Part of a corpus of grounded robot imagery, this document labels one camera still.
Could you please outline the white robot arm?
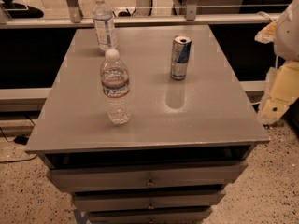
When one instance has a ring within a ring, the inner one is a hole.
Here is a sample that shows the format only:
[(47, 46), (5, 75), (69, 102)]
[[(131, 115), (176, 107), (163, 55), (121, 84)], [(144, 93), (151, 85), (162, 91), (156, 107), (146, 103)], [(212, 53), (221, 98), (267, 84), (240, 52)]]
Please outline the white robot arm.
[(265, 79), (264, 95), (258, 106), (258, 121), (272, 125), (299, 98), (299, 0), (292, 0), (279, 18), (270, 22), (254, 39), (273, 43), (276, 64)]

